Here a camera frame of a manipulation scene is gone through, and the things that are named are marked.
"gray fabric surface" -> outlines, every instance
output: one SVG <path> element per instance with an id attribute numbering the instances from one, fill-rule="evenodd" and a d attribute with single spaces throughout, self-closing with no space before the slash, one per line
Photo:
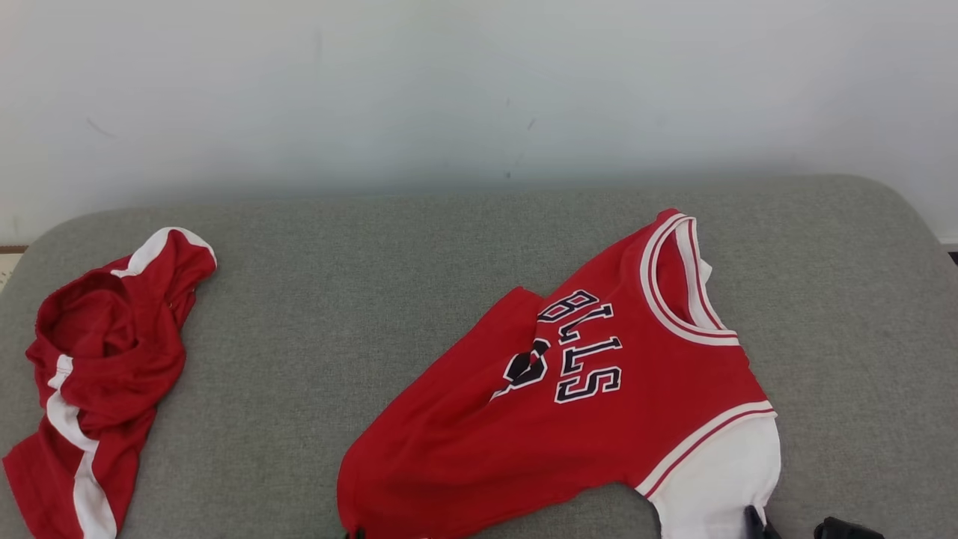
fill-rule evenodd
<path id="1" fill-rule="evenodd" d="M 510 288 L 549 293 L 669 206 L 699 217 L 713 304 L 780 414 L 768 512 L 783 536 L 834 515 L 958 537 L 958 269 L 898 195 L 853 177 L 81 218 L 31 246 L 0 295 L 0 453 L 41 415 L 23 356 L 40 301 L 184 226 L 219 270 L 197 291 L 121 535 L 336 537 L 340 458 L 393 397 Z M 26 537 L 0 482 L 0 537 Z M 657 537 L 621 485 L 480 535 L 558 533 Z"/>

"black object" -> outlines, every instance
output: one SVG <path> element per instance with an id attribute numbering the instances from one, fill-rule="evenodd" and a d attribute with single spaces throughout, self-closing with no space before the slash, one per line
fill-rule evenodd
<path id="1" fill-rule="evenodd" d="M 762 517 L 759 516 L 759 511 L 755 509 L 755 505 L 745 508 L 745 537 L 747 539 L 782 539 L 778 531 L 775 531 L 772 523 L 762 524 Z"/>
<path id="2" fill-rule="evenodd" d="M 873 529 L 829 517 L 815 528 L 815 539 L 885 539 L 885 536 Z"/>

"clothing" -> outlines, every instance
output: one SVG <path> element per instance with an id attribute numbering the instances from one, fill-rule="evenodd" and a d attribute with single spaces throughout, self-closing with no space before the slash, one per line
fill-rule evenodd
<path id="1" fill-rule="evenodd" d="M 494 332 L 439 359 L 463 368 L 400 396 L 431 406 L 389 411 L 347 453 L 343 524 L 464 537 L 619 481 L 655 504 L 663 537 L 742 537 L 777 482 L 778 433 L 707 268 L 696 221 L 667 210 L 537 308 L 490 311 Z"/>
<path id="2" fill-rule="evenodd" d="M 37 539 L 112 539 L 123 527 L 156 404 L 186 360 L 194 288 L 216 267 L 193 232 L 163 228 L 40 305 L 27 358 L 46 413 L 3 459 Z"/>

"red jersey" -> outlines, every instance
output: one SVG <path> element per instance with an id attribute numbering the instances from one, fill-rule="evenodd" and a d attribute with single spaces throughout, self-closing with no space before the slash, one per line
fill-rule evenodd
<path id="1" fill-rule="evenodd" d="M 37 539 L 116 537 L 156 403 L 183 370 L 194 288 L 216 267 L 193 232 L 163 228 L 40 305 L 27 358 L 46 413 L 3 459 Z"/>
<path id="2" fill-rule="evenodd" d="M 437 362 L 456 367 L 399 398 L 419 406 L 387 410 L 347 453 L 347 530 L 464 537 L 619 481 L 655 504 L 663 537 L 742 537 L 777 482 L 778 433 L 704 270 L 696 221 L 668 210 L 535 308 L 485 316 Z"/>

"white wall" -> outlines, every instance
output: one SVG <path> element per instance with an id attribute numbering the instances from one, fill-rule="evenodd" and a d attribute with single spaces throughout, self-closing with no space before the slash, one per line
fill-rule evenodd
<path id="1" fill-rule="evenodd" d="M 958 243 L 956 23 L 953 0 L 0 0 L 0 244 L 130 204 L 829 172 Z"/>

